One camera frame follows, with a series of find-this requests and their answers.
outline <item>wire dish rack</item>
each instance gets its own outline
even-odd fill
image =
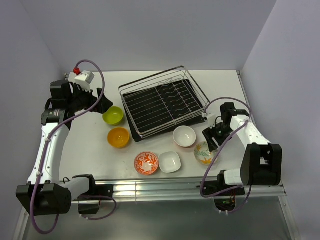
[[[209,99],[183,66],[119,87],[132,137],[136,142],[177,126],[204,122]]]

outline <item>dish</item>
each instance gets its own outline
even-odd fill
[[[218,150],[210,152],[208,143],[206,141],[202,141],[195,146],[193,154],[195,159],[197,159],[200,163],[203,165],[209,165],[217,152]]]
[[[151,175],[157,171],[158,167],[159,160],[153,152],[143,151],[134,159],[134,168],[142,175]]]
[[[108,133],[108,143],[115,148],[125,147],[130,139],[130,134],[127,129],[123,127],[115,127]]]
[[[197,135],[189,126],[179,126],[173,132],[173,140],[180,147],[190,147],[195,143]]]
[[[162,172],[169,174],[181,168],[181,161],[178,153],[167,151],[159,155],[159,166]]]
[[[102,118],[107,124],[116,126],[124,118],[124,111],[120,107],[112,106],[102,115]]]

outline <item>white wall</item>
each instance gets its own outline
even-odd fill
[[[276,2],[21,1],[64,71],[83,58],[105,71],[241,70]]]
[[[243,69],[254,119],[283,148],[303,239],[320,239],[320,1],[278,0]]]
[[[49,84],[62,75],[18,0],[1,2],[0,32],[0,238],[8,240],[22,208],[17,186],[36,162]]]

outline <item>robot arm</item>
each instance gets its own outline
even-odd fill
[[[248,112],[236,109],[232,102],[221,105],[220,112],[222,122],[213,124],[212,116],[208,115],[209,127],[202,131],[210,151],[216,150],[233,131],[249,120]],[[250,120],[236,135],[246,148],[241,167],[221,171],[218,185],[278,185],[282,165],[280,145],[270,143]]]
[[[97,101],[90,89],[93,78],[93,73],[83,71],[75,78],[75,83],[59,80],[50,85],[51,98],[47,101],[41,116],[41,143],[36,162],[27,184],[18,186],[16,190],[17,198],[28,213],[30,213],[32,192],[37,176],[40,174],[41,157],[48,136],[57,125],[75,116],[76,112],[90,108]],[[101,92],[102,89],[98,88],[98,95]],[[103,96],[92,112],[103,114],[112,105],[113,103]],[[70,210],[72,200],[82,194],[89,195],[95,192],[96,183],[92,175],[74,176],[70,182],[60,184],[60,162],[71,125],[71,121],[62,125],[48,144],[42,176],[34,201],[35,216],[66,214]]]

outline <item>yellow bowl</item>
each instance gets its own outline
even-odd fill
[[[125,147],[130,139],[130,134],[127,129],[123,127],[116,127],[111,129],[108,133],[108,143],[115,148]]]
[[[112,106],[102,115],[102,118],[107,124],[116,126],[124,118],[124,111],[120,107]]]

